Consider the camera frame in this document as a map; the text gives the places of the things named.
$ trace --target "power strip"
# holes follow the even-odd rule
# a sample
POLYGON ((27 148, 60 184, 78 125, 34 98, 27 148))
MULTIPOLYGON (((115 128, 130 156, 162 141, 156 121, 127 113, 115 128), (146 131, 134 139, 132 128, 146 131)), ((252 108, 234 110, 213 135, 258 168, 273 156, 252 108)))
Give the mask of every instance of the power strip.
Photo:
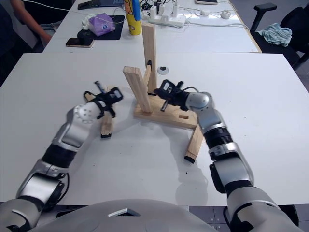
POLYGON ((156 6, 150 8, 150 17, 148 19, 149 23, 166 25, 171 27, 183 28, 186 17, 181 14, 177 14, 178 6, 173 7, 173 12, 165 9, 164 5, 160 5, 159 15, 156 14, 156 6))

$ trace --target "desk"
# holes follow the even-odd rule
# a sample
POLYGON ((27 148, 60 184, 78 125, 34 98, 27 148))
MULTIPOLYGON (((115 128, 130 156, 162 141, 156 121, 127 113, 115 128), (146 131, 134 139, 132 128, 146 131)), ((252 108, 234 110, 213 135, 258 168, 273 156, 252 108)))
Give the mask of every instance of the desk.
MULTIPOLYGON (((91 146, 76 155, 70 189, 60 204, 142 198, 226 205, 211 180, 206 144, 191 164, 183 159, 190 130, 133 118, 136 101, 122 68, 137 66, 143 72, 143 54, 116 62, 117 55, 22 56, 0 89, 0 201, 15 196, 66 112, 84 102, 85 90, 97 91, 93 82, 100 80, 119 86, 125 98, 115 106, 111 139, 100 140, 97 125, 91 146)), ((165 54, 157 63, 170 69, 158 75, 158 83, 184 81, 184 87, 212 94, 257 187, 277 204, 309 203, 309 94, 282 55, 165 54), (256 71, 256 64, 263 68, 256 71)))
MULTIPOLYGON (((73 11, 77 10, 77 5, 85 0, 77 0, 72 6, 73 11)), ((229 3, 219 3, 218 5, 201 5, 195 4, 194 0, 179 0, 181 7, 190 7, 196 9, 209 9, 211 12, 232 9, 229 3)), ((107 13, 112 15, 114 7, 94 8, 78 11, 83 14, 107 13)), ((190 13, 184 11, 185 15, 190 17, 190 13)), ((192 22, 202 24, 223 25, 230 23, 241 23, 240 18, 235 12, 229 20, 218 18, 214 15, 210 17, 197 17, 192 11, 192 22)), ((116 15, 125 15, 119 9, 116 15)), ((68 12, 57 32, 45 48, 44 52, 120 52, 126 53, 142 50, 142 36, 131 36, 129 34, 128 24, 125 21, 121 39, 118 41, 95 41, 90 49, 69 48, 65 46, 70 37, 77 37, 77 33, 82 29, 82 19, 85 15, 75 12, 68 12)), ((250 34, 244 28, 236 27, 200 27, 189 26, 186 30, 156 25, 156 44, 158 53, 191 53, 191 52, 208 52, 208 53, 251 53, 260 52, 251 39, 250 34)))

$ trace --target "office chair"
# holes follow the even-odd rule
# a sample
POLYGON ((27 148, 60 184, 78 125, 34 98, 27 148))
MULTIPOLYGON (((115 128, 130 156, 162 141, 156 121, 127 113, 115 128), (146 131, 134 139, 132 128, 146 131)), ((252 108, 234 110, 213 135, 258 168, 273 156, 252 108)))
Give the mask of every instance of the office chair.
POLYGON ((292 30, 292 39, 287 47, 268 43, 263 36, 255 31, 265 12, 276 10, 277 6, 273 3, 265 3, 256 5, 254 9, 257 14, 250 33, 262 53, 283 54, 294 70, 309 59, 309 5, 305 8, 295 8, 281 21, 281 27, 292 30), (298 51, 304 55, 300 57, 297 54, 298 51))

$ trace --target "purple pouch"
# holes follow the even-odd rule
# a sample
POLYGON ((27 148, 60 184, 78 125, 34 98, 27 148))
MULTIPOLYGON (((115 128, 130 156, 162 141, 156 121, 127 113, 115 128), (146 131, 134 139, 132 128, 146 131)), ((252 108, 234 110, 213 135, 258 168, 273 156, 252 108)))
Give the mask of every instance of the purple pouch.
POLYGON ((113 30, 116 30, 112 18, 107 14, 98 14, 89 19, 89 29, 96 35, 101 36, 113 30))

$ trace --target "laptop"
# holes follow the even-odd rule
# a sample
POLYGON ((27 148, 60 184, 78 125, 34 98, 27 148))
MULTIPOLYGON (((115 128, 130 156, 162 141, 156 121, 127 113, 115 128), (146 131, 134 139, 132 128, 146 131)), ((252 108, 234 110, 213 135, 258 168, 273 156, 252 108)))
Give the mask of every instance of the laptop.
POLYGON ((78 4, 78 10, 84 10, 89 8, 96 8, 96 7, 111 7, 111 6, 121 6, 124 4, 124 0, 93 0, 87 1, 78 4))

